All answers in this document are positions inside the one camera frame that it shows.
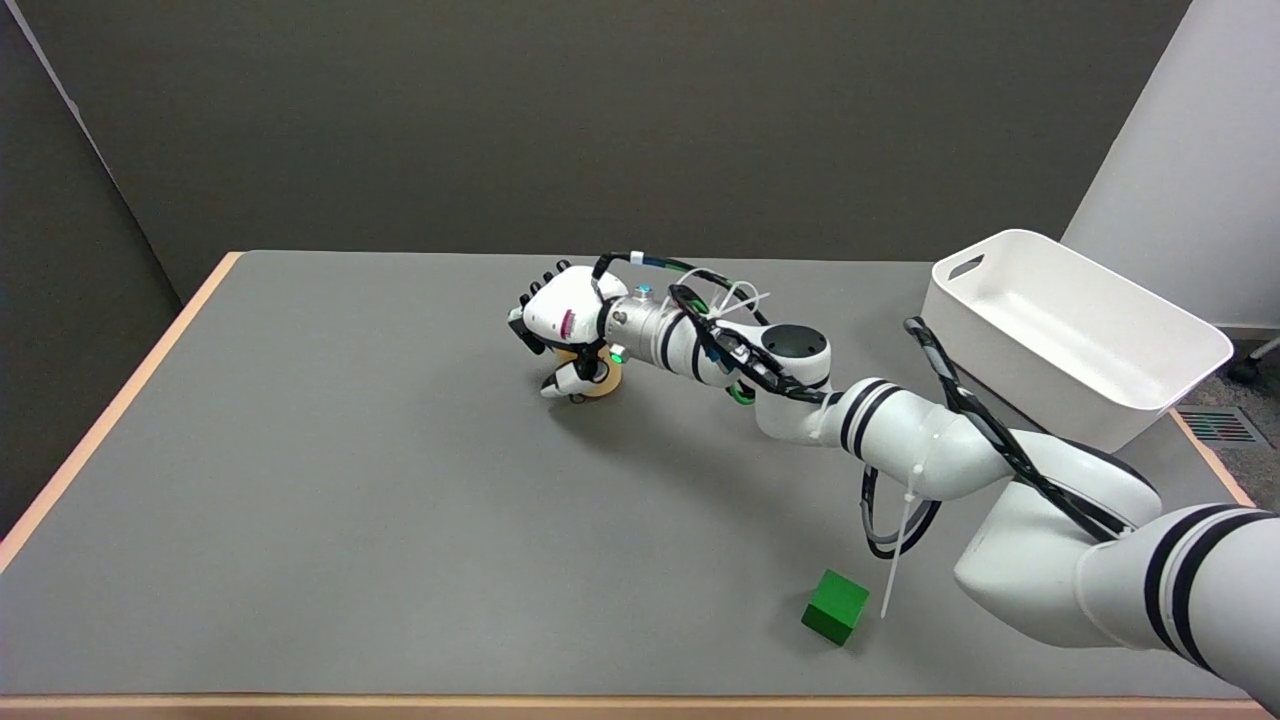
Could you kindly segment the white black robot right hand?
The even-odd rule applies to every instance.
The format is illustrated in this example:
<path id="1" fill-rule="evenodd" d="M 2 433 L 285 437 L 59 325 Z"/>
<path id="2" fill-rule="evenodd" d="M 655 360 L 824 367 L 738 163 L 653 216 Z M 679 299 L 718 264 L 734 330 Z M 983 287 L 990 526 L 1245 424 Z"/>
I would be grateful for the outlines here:
<path id="1" fill-rule="evenodd" d="M 611 380 L 611 365 L 602 357 L 604 337 L 603 292 L 593 269 L 559 265 L 547 273 L 541 284 L 532 283 L 520 305 L 509 310 L 508 328 L 536 355 L 548 348 L 562 350 L 570 359 L 545 377 L 540 387 L 544 398 L 594 398 L 604 395 Z"/>

